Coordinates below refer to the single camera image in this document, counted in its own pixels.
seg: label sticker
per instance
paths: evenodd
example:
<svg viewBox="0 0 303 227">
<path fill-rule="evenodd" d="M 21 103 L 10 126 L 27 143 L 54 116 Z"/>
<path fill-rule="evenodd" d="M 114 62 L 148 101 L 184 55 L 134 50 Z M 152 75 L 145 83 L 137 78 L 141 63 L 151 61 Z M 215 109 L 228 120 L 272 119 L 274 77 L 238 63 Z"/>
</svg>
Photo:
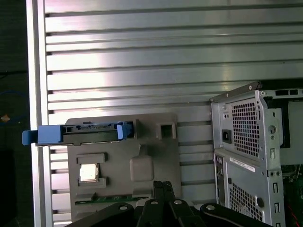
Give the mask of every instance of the label sticker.
<svg viewBox="0 0 303 227">
<path fill-rule="evenodd" d="M 239 166 L 241 166 L 241 167 L 243 167 L 243 168 L 248 169 L 249 171 L 252 171 L 252 172 L 254 172 L 254 173 L 256 172 L 256 169 L 255 169 L 254 167 L 249 166 L 249 165 L 247 165 L 247 164 L 245 164 L 245 163 L 243 163 L 243 162 L 240 162 L 240 161 L 238 161 L 238 160 L 236 160 L 236 159 L 234 159 L 234 158 L 232 158 L 232 157 L 230 157 L 229 160 L 230 160 L 231 162 L 233 162 L 234 164 L 237 164 L 237 165 L 239 165 Z"/>
</svg>

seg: slotted aluminum wall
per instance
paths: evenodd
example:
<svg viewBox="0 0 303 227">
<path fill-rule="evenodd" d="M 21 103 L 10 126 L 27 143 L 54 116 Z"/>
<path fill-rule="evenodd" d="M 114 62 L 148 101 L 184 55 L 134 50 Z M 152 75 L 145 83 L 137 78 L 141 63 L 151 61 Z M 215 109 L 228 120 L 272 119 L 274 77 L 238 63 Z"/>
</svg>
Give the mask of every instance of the slotted aluminum wall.
<svg viewBox="0 0 303 227">
<path fill-rule="evenodd" d="M 184 197 L 215 200 L 208 100 L 302 77 L 303 0 L 27 0 L 31 128 L 174 112 Z M 36 226 L 70 222 L 65 147 L 32 147 Z"/>
</svg>

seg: metal screw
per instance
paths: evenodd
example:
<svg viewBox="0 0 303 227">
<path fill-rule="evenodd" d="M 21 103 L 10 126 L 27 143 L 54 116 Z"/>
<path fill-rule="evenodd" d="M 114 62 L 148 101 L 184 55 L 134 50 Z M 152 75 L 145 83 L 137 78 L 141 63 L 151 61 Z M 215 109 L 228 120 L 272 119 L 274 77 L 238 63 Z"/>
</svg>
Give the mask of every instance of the metal screw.
<svg viewBox="0 0 303 227">
<path fill-rule="evenodd" d="M 127 206 L 119 207 L 120 210 L 127 210 Z"/>
<path fill-rule="evenodd" d="M 208 205 L 206 207 L 206 209 L 208 209 L 208 210 L 215 210 L 216 208 L 213 205 Z"/>
<path fill-rule="evenodd" d="M 180 205 L 180 204 L 182 204 L 182 201 L 181 201 L 181 200 L 176 200 L 174 203 L 175 203 L 176 205 Z"/>
</svg>

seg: green circuit board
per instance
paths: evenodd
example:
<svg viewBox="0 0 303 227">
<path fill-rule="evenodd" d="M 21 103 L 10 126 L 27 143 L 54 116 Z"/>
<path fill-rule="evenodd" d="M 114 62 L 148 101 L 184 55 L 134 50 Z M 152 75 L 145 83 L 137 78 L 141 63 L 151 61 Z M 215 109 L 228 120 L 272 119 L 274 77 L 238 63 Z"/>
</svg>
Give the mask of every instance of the green circuit board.
<svg viewBox="0 0 303 227">
<path fill-rule="evenodd" d="M 108 202 L 132 202 L 148 197 L 133 198 L 132 195 L 114 195 L 114 196 L 94 196 L 90 201 L 75 202 L 76 205 L 92 204 L 92 203 L 108 203 Z"/>
<path fill-rule="evenodd" d="M 286 226 L 303 226 L 303 175 L 295 180 L 285 179 L 285 220 Z"/>
</svg>

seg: perforated metal panel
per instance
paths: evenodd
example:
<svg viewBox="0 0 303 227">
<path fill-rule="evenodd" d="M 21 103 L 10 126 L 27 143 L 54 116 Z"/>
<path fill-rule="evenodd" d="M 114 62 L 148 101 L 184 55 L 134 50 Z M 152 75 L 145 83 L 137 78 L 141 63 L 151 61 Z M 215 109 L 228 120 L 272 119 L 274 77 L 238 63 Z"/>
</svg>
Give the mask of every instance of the perforated metal panel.
<svg viewBox="0 0 303 227">
<path fill-rule="evenodd" d="M 232 183 L 229 196 L 232 210 L 263 221 L 262 212 L 256 207 L 256 200 L 251 194 Z"/>
<path fill-rule="evenodd" d="M 235 149 L 239 152 L 258 157 L 259 126 L 254 102 L 232 106 L 232 124 Z"/>
</svg>

